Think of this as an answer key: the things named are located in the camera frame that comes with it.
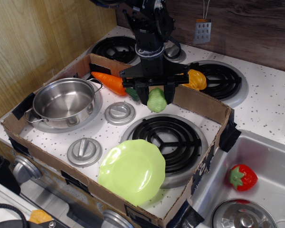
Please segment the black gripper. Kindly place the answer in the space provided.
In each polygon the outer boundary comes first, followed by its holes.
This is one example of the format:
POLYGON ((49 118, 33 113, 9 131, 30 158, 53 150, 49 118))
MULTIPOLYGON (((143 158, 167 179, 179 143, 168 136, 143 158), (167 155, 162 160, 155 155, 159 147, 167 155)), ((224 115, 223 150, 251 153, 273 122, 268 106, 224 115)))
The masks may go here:
POLYGON ((189 69, 188 65, 171 62, 165 57, 142 58, 137 65, 121 70, 119 76, 123 86, 136 90, 142 104, 148 102, 150 87, 161 87, 169 105, 174 100, 175 88, 189 82, 189 69))

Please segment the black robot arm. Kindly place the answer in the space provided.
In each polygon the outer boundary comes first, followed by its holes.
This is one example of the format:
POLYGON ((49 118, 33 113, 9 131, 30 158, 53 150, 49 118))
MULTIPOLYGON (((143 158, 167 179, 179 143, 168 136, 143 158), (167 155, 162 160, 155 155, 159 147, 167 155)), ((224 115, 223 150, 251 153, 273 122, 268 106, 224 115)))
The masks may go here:
POLYGON ((175 20, 169 16, 164 0, 95 0, 104 8, 120 8, 135 40, 135 52, 140 63, 120 71, 124 87, 135 88, 146 105, 151 86, 163 86, 167 104, 172 103, 175 88, 189 82, 189 66, 174 63, 164 57, 165 45, 175 30, 175 20))

